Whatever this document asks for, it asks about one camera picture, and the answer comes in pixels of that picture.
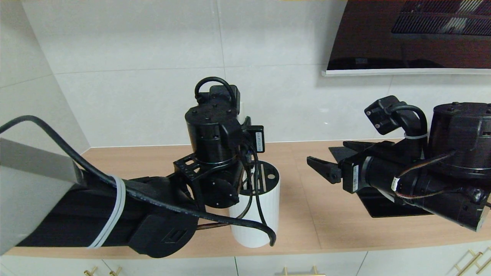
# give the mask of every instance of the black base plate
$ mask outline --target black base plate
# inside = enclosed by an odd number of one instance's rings
[[[357,153],[346,147],[330,147],[329,150],[337,162]],[[415,206],[396,204],[375,188],[363,188],[356,194],[373,218],[431,215],[431,213]]]

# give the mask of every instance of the white cylinder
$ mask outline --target white cylinder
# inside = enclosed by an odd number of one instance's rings
[[[280,177],[278,170],[273,165],[260,161],[258,182],[259,202],[261,203],[264,220],[266,221],[268,227],[277,233],[280,191]],[[229,208],[231,217],[237,217],[242,213],[249,202],[249,195],[250,190],[242,191],[239,194],[239,203]],[[259,212],[257,210],[255,195],[253,195],[250,209],[243,219],[261,222]],[[270,241],[266,233],[249,227],[232,225],[232,234],[237,242],[248,248],[258,248],[268,244]]]

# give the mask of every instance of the gold cabinet handle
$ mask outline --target gold cabinet handle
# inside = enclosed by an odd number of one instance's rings
[[[288,274],[288,269],[285,267],[285,274],[283,276],[326,276],[325,274],[318,274],[317,267],[313,266],[314,274]]]
[[[464,268],[460,269],[460,267],[458,265],[455,265],[454,267],[459,271],[459,273],[457,273],[457,276],[461,276],[463,275],[464,273],[466,273],[473,265],[476,265],[476,262],[477,260],[483,255],[482,252],[477,252],[474,253],[472,250],[469,249],[469,252],[470,254],[473,256],[472,260],[470,262],[468,262]]]
[[[119,273],[120,273],[122,270],[123,270],[123,268],[122,268],[122,267],[118,267],[118,270],[116,270],[116,272],[114,272],[114,271],[112,271],[112,270],[111,270],[111,272],[109,272],[109,275],[110,275],[110,276],[118,276],[118,275],[119,275]]]
[[[491,257],[483,264],[483,265],[477,265],[477,267],[479,268],[477,271],[476,271],[476,274],[481,274],[481,272],[484,271],[484,269],[486,269],[486,267],[488,267],[488,265],[491,264]]]
[[[92,271],[88,271],[88,270],[86,270],[86,271],[84,271],[84,272],[83,272],[83,274],[84,274],[85,276],[94,276],[94,272],[95,272],[96,270],[97,270],[97,267],[95,266],[95,267],[92,269]]]

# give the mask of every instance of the white cable tie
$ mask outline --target white cable tie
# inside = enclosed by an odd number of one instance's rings
[[[425,137],[428,137],[428,133],[425,133],[425,134],[420,135],[420,136],[408,136],[408,135],[407,135],[407,134],[404,132],[404,138],[409,139],[409,140],[418,140],[418,139],[425,138]]]
[[[126,201],[126,186],[121,178],[112,174],[108,175],[114,178],[116,181],[116,202],[114,204],[114,209],[112,210],[111,216],[106,222],[106,225],[104,225],[104,228],[102,228],[97,238],[87,248],[99,248],[104,244],[124,210],[124,204]]]
[[[399,185],[399,178],[395,177],[394,176],[394,179],[392,180],[392,185],[390,186],[390,188],[396,192],[397,191],[397,186]]]

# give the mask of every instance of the white cabinet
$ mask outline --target white cabinet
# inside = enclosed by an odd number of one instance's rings
[[[455,268],[465,267],[473,258],[468,250],[483,255],[477,260],[484,264],[491,257],[491,241],[398,250],[382,250],[368,252],[357,276],[456,276]],[[463,276],[475,276],[478,267],[473,265]],[[479,276],[491,276],[491,265]]]
[[[312,267],[317,267],[319,274],[336,276],[356,276],[366,251],[299,254],[299,255],[273,255],[273,256],[245,256],[236,257],[239,276],[277,276],[284,274],[312,273]]]
[[[4,265],[0,265],[0,276],[16,276],[13,272],[11,272]]]
[[[104,262],[118,276],[237,276],[234,257],[189,258],[189,259],[146,259],[110,260]]]
[[[20,257],[4,255],[2,265],[13,276],[86,276],[84,271],[91,272],[95,267],[93,276],[108,276],[110,269],[100,259],[57,259],[39,257]]]

